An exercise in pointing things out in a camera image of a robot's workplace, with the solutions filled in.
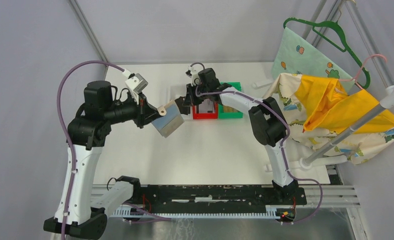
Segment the black card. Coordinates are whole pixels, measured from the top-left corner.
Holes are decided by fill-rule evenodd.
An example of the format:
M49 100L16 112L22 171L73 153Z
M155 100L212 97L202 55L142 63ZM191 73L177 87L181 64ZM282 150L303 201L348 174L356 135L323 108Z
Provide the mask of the black card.
M186 106L184 105L184 97L180 96L177 99L174 100L178 109L180 111L184 111L184 109L186 108Z

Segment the beige card holder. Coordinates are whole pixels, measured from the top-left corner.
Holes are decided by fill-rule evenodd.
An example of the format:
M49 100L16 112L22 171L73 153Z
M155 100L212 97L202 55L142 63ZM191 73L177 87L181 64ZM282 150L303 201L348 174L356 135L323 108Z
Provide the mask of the beige card holder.
M165 115L154 120L151 124L164 138L169 137L185 122L174 100L158 110L160 113L164 112Z

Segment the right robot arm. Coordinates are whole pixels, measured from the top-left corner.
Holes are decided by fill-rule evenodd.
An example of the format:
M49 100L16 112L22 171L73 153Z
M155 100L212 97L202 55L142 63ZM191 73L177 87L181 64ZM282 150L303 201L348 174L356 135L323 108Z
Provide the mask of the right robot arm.
M187 84L186 95L180 105L193 107L210 100L246 114L255 139L268 154L273 173L274 199L280 204L288 203L299 185L290 176L286 154L286 139L290 130L276 100L272 97L251 97L229 83L221 83L212 68L197 71L190 66L186 75L191 78L191 83Z

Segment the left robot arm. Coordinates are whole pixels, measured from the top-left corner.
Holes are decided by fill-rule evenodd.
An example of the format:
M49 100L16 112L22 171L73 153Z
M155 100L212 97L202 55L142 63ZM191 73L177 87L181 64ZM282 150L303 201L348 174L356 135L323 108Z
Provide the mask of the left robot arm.
M47 232L62 238L97 240L121 204L141 200L140 180L130 176L120 176L111 189L91 200L97 163L112 125L133 121L143 128L166 115L165 108L152 106L141 92L129 90L122 101L114 99L113 89L107 81L90 82L75 118L62 126L68 143L67 173L60 205L55 215L44 221Z

